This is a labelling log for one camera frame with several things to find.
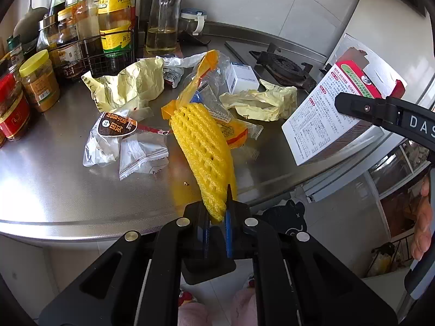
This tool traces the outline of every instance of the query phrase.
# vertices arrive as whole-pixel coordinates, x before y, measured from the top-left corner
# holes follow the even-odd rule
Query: red lid
[[[10,91],[15,87],[15,78],[12,73],[8,73],[6,76],[0,79],[0,103],[5,101]]]

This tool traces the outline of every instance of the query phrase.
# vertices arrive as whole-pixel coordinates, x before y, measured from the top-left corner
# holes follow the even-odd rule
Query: tiled wall
[[[48,5],[33,0],[33,6]],[[328,56],[352,16],[358,0],[182,0],[182,7],[208,11],[208,19],[257,29],[304,45]],[[28,0],[17,0],[8,26],[27,12]],[[0,25],[0,35],[11,27]]]

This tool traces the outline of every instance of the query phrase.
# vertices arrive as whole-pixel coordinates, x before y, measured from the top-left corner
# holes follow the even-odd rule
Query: yellow lid
[[[66,7],[66,9],[59,11],[57,13],[57,20],[60,21],[62,19],[71,17],[72,15],[73,15],[73,7],[72,6]]]
[[[21,77],[29,76],[31,73],[35,72],[48,60],[48,51],[41,50],[35,55],[31,56],[24,64],[20,67]]]

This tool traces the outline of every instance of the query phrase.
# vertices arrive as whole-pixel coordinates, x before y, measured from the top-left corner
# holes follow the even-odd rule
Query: stove burner
[[[250,51],[249,53],[257,60],[257,64],[264,66],[281,86],[295,86],[311,92],[317,82],[309,75],[313,68],[306,62],[302,63],[304,69],[288,58],[275,54],[273,51],[281,51],[271,43],[267,51]]]

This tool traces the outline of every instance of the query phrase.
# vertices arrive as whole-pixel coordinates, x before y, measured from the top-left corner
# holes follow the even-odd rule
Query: white jar handle
[[[195,19],[198,20],[198,25],[196,26],[196,29],[192,34],[194,36],[198,36],[199,33],[202,32],[202,29],[204,28],[204,16],[202,16],[202,12],[198,12]]]

